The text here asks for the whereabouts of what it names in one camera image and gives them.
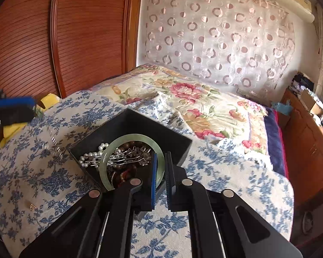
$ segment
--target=yellow cloth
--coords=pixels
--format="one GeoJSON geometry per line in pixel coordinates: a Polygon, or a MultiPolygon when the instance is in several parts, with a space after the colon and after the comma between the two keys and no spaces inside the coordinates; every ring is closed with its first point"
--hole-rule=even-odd
{"type": "MultiPolygon", "coordinates": [[[[58,96],[49,93],[47,96],[43,97],[41,99],[41,102],[44,104],[45,109],[42,107],[39,107],[42,112],[45,112],[47,109],[55,105],[61,100],[58,96]]],[[[8,140],[10,140],[16,133],[18,133],[25,125],[27,125],[27,122],[24,123],[15,123],[12,125],[4,126],[4,138],[0,142],[0,149],[3,148],[8,140]]]]}

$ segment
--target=wall hanging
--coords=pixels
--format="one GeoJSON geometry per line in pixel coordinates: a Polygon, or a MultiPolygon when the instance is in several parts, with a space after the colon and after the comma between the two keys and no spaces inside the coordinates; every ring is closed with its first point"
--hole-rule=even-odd
{"type": "Polygon", "coordinates": [[[140,51],[146,62],[242,94],[268,96],[295,49],[293,24],[276,2],[145,1],[140,51]]]}

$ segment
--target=wooden cabinet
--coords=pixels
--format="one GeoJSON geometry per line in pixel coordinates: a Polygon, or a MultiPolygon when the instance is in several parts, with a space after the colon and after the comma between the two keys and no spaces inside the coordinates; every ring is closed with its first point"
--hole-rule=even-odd
{"type": "Polygon", "coordinates": [[[283,137],[297,207],[323,189],[323,129],[316,125],[299,99],[286,90],[282,102],[288,99],[293,111],[283,137]]]}

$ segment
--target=blue floral pattern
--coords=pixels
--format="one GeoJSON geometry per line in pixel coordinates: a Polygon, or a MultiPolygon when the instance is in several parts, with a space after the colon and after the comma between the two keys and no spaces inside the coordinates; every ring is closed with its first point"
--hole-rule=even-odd
{"type": "MultiPolygon", "coordinates": [[[[250,157],[233,141],[217,145],[199,140],[180,114],[166,104],[167,95],[156,94],[128,107],[182,133],[193,144],[183,164],[190,178],[207,189],[230,188],[252,206],[285,238],[293,219],[293,189],[263,160],[250,157]]],[[[66,149],[121,112],[125,106],[96,93],[80,91],[34,119],[0,151],[0,234],[12,257],[21,251],[92,187],[66,149]],[[38,139],[50,138],[47,126],[65,154],[55,157],[38,139]],[[30,203],[35,208],[29,209],[30,203]]],[[[166,193],[156,210],[134,222],[133,258],[191,257],[186,212],[167,210],[166,193]]]]}

